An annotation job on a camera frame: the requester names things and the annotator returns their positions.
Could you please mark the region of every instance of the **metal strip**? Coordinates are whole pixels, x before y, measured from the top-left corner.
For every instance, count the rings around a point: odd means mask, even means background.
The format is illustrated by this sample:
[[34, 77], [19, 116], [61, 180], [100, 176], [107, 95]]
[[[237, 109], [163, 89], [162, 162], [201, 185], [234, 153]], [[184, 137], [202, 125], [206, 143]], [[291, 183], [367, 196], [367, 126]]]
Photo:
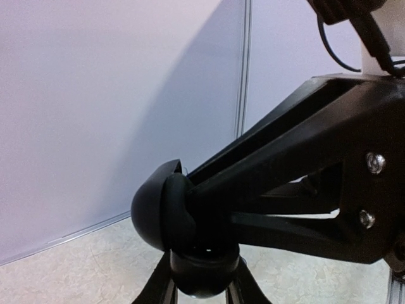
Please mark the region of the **metal strip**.
[[247, 105], [247, 85], [249, 79], [249, 58], [252, 30], [252, 0], [245, 1], [245, 20], [242, 45], [242, 69], [240, 74], [240, 86], [237, 100], [235, 137], [238, 138], [244, 133], [246, 105]]
[[119, 221], [121, 221], [123, 219], [126, 219], [126, 218], [128, 218], [130, 216], [131, 216], [130, 211], [125, 212], [123, 214], [117, 215], [116, 217], [105, 220], [104, 222], [101, 222], [101, 223], [98, 223], [96, 225], [90, 226], [89, 228], [85, 228], [85, 229], [83, 229], [81, 231], [69, 234], [68, 236], [64, 236], [64, 237], [60, 237], [59, 239], [55, 239], [54, 241], [48, 242], [47, 244], [45, 244], [43, 246], [40, 246], [40, 247], [38, 247], [38, 248], [36, 248], [34, 250], [29, 250], [29, 251], [26, 251], [26, 252], [23, 252], [23, 253], [19, 253], [19, 254], [15, 255], [15, 256], [12, 256], [11, 258], [7, 258], [5, 260], [0, 260], [0, 266], [3, 266], [5, 264], [11, 263], [11, 262], [15, 262], [15, 261], [20, 260], [22, 258], [29, 257], [29, 256], [34, 255], [36, 253], [40, 253], [42, 251], [51, 249], [51, 248], [53, 248], [55, 246], [65, 244], [65, 243], [67, 243], [69, 241], [73, 241], [74, 239], [77, 239], [77, 238], [79, 238], [81, 236], [85, 236], [86, 234], [89, 234], [91, 232], [94, 232], [94, 231], [97, 231], [99, 229], [105, 228], [105, 227], [107, 227], [109, 225], [115, 224], [115, 223], [117, 223], [117, 222], [119, 222]]

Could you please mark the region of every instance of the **floor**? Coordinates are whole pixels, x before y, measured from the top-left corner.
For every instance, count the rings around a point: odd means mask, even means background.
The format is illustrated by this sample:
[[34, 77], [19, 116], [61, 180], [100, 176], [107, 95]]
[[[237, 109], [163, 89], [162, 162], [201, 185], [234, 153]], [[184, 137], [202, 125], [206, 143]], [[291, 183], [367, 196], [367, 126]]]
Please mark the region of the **floor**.
[[[384, 304], [389, 268], [242, 246], [241, 254], [274, 304]], [[162, 253], [142, 242], [130, 219], [0, 267], [0, 304], [129, 304]], [[225, 303], [180, 295], [181, 303]]]

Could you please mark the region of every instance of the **silver screw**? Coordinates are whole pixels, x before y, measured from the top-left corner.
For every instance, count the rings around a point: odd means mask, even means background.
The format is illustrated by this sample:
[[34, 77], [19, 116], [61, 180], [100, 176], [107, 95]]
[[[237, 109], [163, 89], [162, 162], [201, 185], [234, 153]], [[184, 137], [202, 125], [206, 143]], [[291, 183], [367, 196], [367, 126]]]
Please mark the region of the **silver screw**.
[[372, 152], [366, 154], [366, 162], [368, 170], [375, 175], [380, 174], [386, 165], [384, 156]]
[[361, 210], [360, 211], [360, 222], [367, 229], [370, 229], [371, 227], [373, 227], [373, 225], [375, 223], [375, 216], [368, 213], [366, 210]]

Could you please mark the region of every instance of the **beige floor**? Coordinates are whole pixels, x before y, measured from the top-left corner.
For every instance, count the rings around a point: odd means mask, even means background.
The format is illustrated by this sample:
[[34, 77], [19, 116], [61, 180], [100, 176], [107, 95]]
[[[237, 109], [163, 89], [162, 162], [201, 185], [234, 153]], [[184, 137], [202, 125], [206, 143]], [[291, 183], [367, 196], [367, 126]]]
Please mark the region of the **beige floor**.
[[[384, 304], [388, 266], [358, 265], [243, 246], [242, 255], [274, 304]], [[162, 254], [143, 243], [129, 219], [0, 267], [1, 304], [127, 304]], [[179, 303], [224, 303], [220, 295]]]

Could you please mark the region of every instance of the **white wall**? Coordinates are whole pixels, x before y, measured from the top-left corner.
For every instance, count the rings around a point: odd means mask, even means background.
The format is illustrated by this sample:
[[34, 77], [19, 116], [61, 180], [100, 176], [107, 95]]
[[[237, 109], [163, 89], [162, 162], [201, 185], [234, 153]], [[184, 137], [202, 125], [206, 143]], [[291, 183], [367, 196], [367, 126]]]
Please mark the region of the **white wall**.
[[[327, 27], [333, 50], [361, 68], [360, 43], [348, 22]], [[312, 76], [340, 73], [321, 42], [307, 0], [252, 0], [246, 130]]]
[[242, 21], [231, 0], [1, 1], [0, 263], [229, 143]]

